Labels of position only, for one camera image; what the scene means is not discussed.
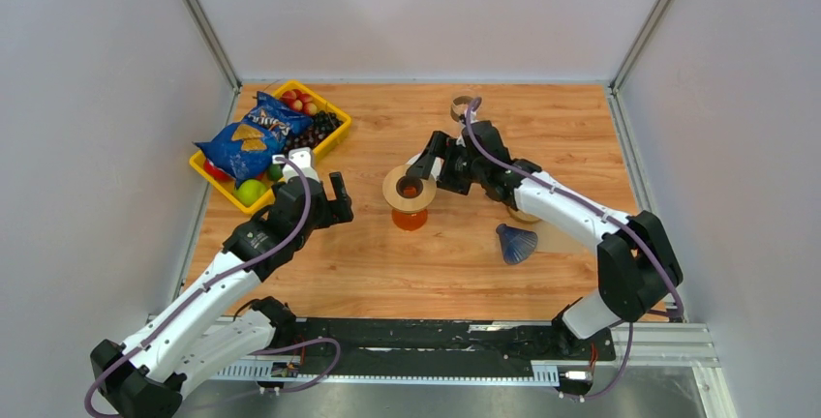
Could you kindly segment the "blue glass dripper cone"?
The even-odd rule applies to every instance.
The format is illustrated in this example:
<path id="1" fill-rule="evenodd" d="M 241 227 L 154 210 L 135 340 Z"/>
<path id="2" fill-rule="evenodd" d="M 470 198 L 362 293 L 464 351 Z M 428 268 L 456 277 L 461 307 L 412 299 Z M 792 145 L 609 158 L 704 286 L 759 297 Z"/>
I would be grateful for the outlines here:
<path id="1" fill-rule="evenodd" d="M 538 235 L 533 231 L 499 224 L 496 233 L 500 242 L 502 259 L 507 265 L 522 263 L 537 249 Z"/>

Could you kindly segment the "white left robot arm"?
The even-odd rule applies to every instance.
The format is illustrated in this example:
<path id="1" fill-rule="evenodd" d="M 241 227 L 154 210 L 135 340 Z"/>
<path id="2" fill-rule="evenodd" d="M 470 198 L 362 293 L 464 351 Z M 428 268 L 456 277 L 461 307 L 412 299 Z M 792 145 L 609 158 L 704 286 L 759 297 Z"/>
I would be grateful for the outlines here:
<path id="1" fill-rule="evenodd" d="M 144 327 L 116 343 L 101 341 L 91 352 L 94 381 L 86 412 L 102 396 L 117 417 L 171 417 L 200 384 L 247 355 L 299 352 L 292 314 L 267 297 L 230 324 L 212 324 L 240 297 L 289 263 L 316 229 L 349 223 L 352 201 L 339 172 L 329 179 L 335 196 L 309 168 L 290 169 L 273 205 L 239 225 L 206 270 Z"/>

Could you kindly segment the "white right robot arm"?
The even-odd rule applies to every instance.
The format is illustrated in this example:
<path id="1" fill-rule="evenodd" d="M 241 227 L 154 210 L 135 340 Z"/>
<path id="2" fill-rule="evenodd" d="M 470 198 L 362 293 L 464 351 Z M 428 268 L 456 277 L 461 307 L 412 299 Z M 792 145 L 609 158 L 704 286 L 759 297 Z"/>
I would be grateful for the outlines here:
<path id="1" fill-rule="evenodd" d="M 538 164 L 511 157 L 489 121 L 473 122 L 457 137 L 433 132 L 407 167 L 409 176 L 431 179 L 455 194 L 478 185 L 490 199 L 556 226 L 595 253 L 597 288 L 555 319 L 553 344 L 565 357 L 579 356 L 593 335 L 639 320 L 665 297 L 681 299 L 677 288 L 684 275 L 658 216 L 608 208 Z"/>

